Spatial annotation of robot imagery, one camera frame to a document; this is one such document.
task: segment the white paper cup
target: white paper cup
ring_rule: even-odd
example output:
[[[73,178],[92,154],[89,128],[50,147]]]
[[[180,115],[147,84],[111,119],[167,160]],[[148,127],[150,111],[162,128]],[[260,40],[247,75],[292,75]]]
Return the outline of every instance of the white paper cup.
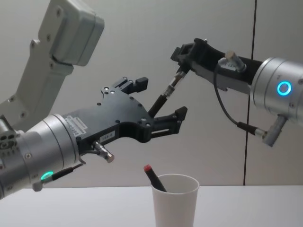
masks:
[[[193,227],[199,182],[186,175],[159,176],[167,192],[152,188],[156,227]]]

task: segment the cable connector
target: cable connector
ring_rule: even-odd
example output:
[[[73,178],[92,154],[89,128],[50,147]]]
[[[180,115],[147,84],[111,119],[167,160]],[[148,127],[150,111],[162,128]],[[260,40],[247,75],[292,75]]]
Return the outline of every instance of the cable connector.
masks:
[[[250,124],[246,124],[246,123],[243,123],[243,122],[238,122],[237,123],[237,127],[240,128],[240,129],[243,129],[244,131],[247,131],[249,132],[250,134],[254,135],[254,136],[257,136],[257,137],[260,137],[260,138],[264,138],[267,134],[266,131],[256,127],[256,126],[252,126]]]

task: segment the blue led ring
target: blue led ring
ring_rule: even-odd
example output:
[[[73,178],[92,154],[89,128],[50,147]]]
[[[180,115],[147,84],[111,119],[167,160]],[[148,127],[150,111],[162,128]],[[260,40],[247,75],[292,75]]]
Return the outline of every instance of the blue led ring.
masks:
[[[287,86],[287,90],[286,91],[281,91],[282,86]],[[282,81],[281,83],[278,84],[277,92],[278,92],[279,95],[286,96],[291,91],[292,91],[292,85],[288,81]]]

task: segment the white robotic arm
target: white robotic arm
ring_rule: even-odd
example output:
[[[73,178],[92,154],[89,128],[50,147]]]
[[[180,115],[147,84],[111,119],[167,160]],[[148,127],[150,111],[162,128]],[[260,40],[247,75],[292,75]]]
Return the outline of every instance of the white robotic arm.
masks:
[[[16,130],[27,131],[50,112],[73,65],[85,66],[104,29],[104,21],[79,0],[51,0],[38,40],[17,92],[0,104],[0,115]]]

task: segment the cylindrical sensor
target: cylindrical sensor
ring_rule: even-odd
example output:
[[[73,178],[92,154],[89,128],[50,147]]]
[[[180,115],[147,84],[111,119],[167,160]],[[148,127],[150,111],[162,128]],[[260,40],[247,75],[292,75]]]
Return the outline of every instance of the cylindrical sensor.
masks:
[[[303,125],[303,64],[267,59],[254,77],[250,97],[256,107]]]
[[[95,141],[93,143],[93,148],[100,152],[101,157],[103,157],[108,163],[111,163],[115,156],[111,154],[102,144],[100,144],[98,141]]]
[[[236,68],[238,72],[244,72],[246,65],[242,60],[236,55],[234,51],[228,51],[225,54],[226,59]]]

